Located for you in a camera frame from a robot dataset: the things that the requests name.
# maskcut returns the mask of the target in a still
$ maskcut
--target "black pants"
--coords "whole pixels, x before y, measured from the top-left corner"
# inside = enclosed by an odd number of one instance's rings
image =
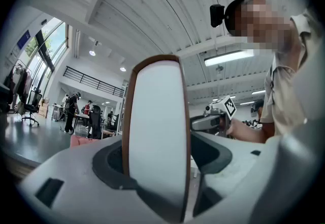
[[[71,131],[73,130],[72,127],[73,117],[74,117],[73,113],[69,111],[67,116],[66,128],[64,129],[66,132],[69,132],[69,130]]]

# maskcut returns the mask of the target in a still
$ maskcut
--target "blue sign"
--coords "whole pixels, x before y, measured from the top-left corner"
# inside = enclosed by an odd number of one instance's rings
[[[29,31],[27,30],[17,43],[20,50],[24,47],[25,43],[27,43],[29,38],[30,38],[30,34]]]

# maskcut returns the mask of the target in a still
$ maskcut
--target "black camera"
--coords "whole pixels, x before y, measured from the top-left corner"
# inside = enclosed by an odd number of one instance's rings
[[[210,6],[210,18],[212,27],[221,25],[224,18],[224,6],[219,4]]]

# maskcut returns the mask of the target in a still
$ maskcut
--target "tree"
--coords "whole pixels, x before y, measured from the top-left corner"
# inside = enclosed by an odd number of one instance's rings
[[[45,38],[46,33],[47,33],[46,31],[42,32],[43,38]],[[52,40],[49,38],[45,41],[45,46],[46,46],[46,49],[48,50],[49,54],[53,51],[51,49],[51,43],[52,43]],[[36,38],[33,37],[31,39],[31,41],[29,42],[29,44],[25,48],[25,52],[27,53],[28,57],[30,57],[32,55],[32,53],[34,52],[36,47],[37,47]]]

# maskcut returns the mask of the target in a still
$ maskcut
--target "white object with brown edge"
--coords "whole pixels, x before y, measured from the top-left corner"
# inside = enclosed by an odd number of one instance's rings
[[[122,137],[123,169],[184,219],[190,173],[186,86],[179,58],[158,55],[131,75]]]

